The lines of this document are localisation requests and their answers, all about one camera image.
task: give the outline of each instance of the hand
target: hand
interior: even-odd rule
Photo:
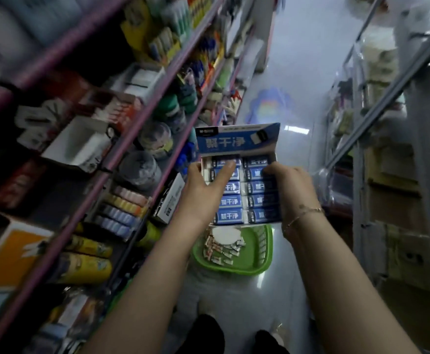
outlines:
[[[205,183],[200,166],[200,163],[189,165],[187,182],[173,219],[182,221],[197,236],[207,228],[218,211],[225,186],[235,171],[236,164],[228,161],[210,185]]]
[[[276,177],[284,224],[299,216],[302,207],[320,207],[312,178],[301,167],[289,167],[274,161],[266,166],[264,172]]]

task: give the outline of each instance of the leg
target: leg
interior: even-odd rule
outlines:
[[[253,354],[289,354],[289,351],[280,346],[277,340],[265,330],[260,330],[256,333],[255,340]]]
[[[187,338],[176,354],[223,354],[225,336],[214,317],[201,314],[192,325]]]

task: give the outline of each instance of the shiny floor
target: shiny floor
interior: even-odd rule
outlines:
[[[276,152],[286,165],[314,172],[323,163],[326,93],[362,24],[361,17],[351,12],[350,2],[287,0],[285,11],[275,20],[268,66],[254,76],[245,94],[237,124],[247,121],[251,102],[261,90],[278,87],[290,96],[291,112],[258,119],[282,123]],[[249,353],[254,334],[268,330],[273,321],[289,328],[291,354],[321,352],[293,250],[280,226],[273,229],[273,261],[257,277],[219,274],[189,264],[163,353],[174,353],[183,342],[201,296],[213,303],[227,354]]]

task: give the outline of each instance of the orange box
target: orange box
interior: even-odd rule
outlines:
[[[0,291],[22,283],[52,236],[52,231],[0,213]]]

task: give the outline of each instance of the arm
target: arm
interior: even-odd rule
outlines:
[[[320,207],[312,180],[301,168],[275,162],[266,172],[279,184],[283,226],[302,213],[301,205]],[[419,354],[323,214],[302,215],[284,236],[294,249],[328,353]]]
[[[206,185],[198,166],[191,164],[171,223],[82,354],[159,353],[190,250],[212,221],[234,168],[234,162],[229,162]]]

